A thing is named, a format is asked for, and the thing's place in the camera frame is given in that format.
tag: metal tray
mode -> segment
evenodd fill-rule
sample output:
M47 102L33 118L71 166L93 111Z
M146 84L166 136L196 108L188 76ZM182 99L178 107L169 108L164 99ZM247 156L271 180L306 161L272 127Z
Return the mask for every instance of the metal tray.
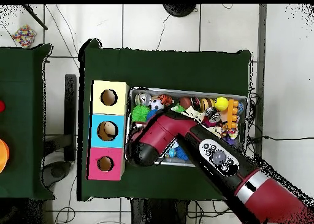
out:
M247 130L248 130L248 111L249 111L249 101L246 96L238 96L238 95L226 95L226 94L216 94L216 93L204 93L204 92L196 92L196 91L181 91L181 90L166 90L160 88L144 88L144 87L132 87L129 90L128 96L128 121L126 124L126 137L125 141L128 140L129 130L131 129L131 111L136 106L135 104L135 95L138 93L149 93L151 96L159 96L161 94L166 94L171 96L175 103L178 103L178 100L181 97L197 97L201 98L211 98L216 99L217 97L225 97L227 99L235 99L238 102L241 102L244 106L244 111L240 115L240 120L238 123L239 135L236 139L236 148L245 149L247 145ZM177 157L166 158L166 152L155 162L155 164L166 164L173 166L191 166L195 167L194 164L190 161L184 161Z

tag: shape sorter box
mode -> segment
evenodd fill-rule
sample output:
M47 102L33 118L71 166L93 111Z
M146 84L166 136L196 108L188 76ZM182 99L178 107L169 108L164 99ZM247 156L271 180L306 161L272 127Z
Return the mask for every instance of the shape sorter box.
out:
M124 137L129 87L124 82L91 82L90 136L86 178L120 180L124 172Z
M121 148L102 148L92 147L90 149L90 162L88 167L88 180L121 180L124 172L124 150ZM112 161L112 169L110 171L102 171L99 168L99 160L102 157L110 157Z
M116 102L111 106L103 102L103 93L110 90L116 97ZM126 115L129 86L125 82L109 82L102 80L91 81L93 114Z

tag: dark green tablecloth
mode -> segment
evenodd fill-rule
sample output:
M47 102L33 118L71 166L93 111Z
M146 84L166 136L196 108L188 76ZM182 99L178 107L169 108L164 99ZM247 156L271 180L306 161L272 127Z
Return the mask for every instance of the dark green tablecloth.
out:
M0 197L53 199L40 180L43 155L43 60L51 45L0 48L0 139L10 149Z
M248 50L219 52L149 52L130 49L100 49L98 40L80 49L80 104L78 126L78 197L135 197L173 199L220 199L221 196L196 168L152 166L135 168L126 163L119 182L86 180L88 117L91 80L126 82L173 90L248 95Z

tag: pink block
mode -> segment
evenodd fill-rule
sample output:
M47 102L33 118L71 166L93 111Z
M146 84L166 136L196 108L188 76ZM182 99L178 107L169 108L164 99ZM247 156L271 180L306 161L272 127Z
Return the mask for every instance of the pink block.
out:
M113 168L104 172L98 168L97 162L103 156L113 160ZM90 165L88 180L120 180L123 163L123 149L113 147L92 147L90 150Z

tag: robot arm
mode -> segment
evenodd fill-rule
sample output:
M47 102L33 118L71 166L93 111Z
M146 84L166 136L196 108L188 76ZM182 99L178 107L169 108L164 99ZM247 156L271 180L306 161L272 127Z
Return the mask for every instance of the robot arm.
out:
M144 129L132 135L127 159L134 165L151 166L175 138L243 224L314 224L312 210L249 157L172 110L157 112Z

